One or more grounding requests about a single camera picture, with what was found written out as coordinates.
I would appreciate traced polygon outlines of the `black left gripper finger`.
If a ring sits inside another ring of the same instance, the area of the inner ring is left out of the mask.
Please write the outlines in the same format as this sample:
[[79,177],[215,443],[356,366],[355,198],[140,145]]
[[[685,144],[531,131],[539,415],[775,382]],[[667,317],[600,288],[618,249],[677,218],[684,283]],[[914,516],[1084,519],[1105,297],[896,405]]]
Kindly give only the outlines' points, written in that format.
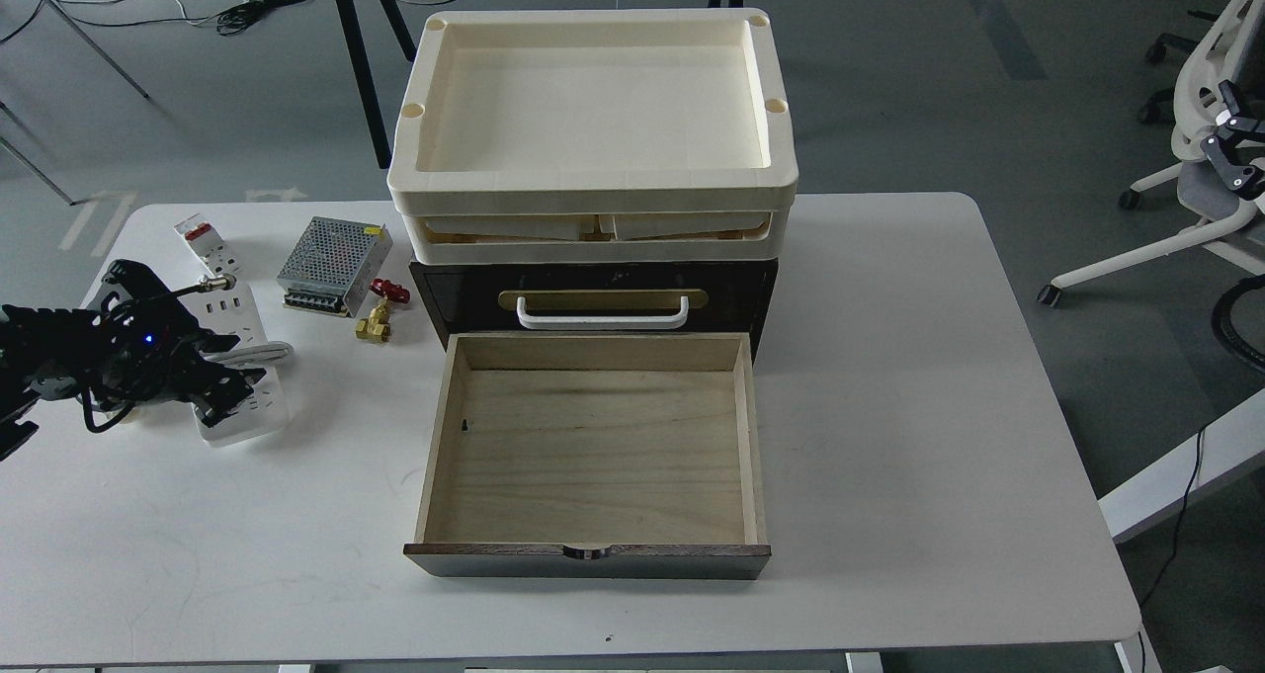
[[183,304],[140,262],[115,261],[102,278],[101,326],[108,330],[182,330]]

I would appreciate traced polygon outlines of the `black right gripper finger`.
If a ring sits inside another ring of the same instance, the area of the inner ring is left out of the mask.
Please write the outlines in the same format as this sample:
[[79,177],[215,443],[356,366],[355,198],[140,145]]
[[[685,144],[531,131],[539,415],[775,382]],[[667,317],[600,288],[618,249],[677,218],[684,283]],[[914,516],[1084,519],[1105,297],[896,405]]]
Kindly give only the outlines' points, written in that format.
[[196,417],[207,428],[233,415],[254,393],[263,368],[235,369],[224,364],[195,364],[183,369],[183,401],[194,404]]

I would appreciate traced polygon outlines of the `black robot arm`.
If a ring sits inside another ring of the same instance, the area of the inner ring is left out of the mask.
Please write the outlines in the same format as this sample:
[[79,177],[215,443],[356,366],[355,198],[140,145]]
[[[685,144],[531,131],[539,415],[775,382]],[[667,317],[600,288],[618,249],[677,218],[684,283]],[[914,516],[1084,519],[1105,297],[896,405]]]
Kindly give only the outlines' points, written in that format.
[[78,398],[95,434],[139,404],[194,404],[207,428],[233,415],[266,371],[213,361],[240,339],[200,326],[180,299],[234,285],[224,276],[172,291],[148,264],[119,259],[109,264],[95,307],[3,305],[1,457],[35,433],[38,425],[23,417],[40,398]]

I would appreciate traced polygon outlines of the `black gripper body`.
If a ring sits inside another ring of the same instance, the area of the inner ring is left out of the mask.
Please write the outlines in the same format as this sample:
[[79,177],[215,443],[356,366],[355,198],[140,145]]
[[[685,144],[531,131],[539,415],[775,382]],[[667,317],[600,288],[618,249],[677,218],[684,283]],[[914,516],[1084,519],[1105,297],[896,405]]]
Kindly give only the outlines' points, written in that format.
[[132,411],[181,401],[204,412],[202,326],[183,304],[123,302],[113,311],[20,307],[20,412],[37,401],[81,398]]

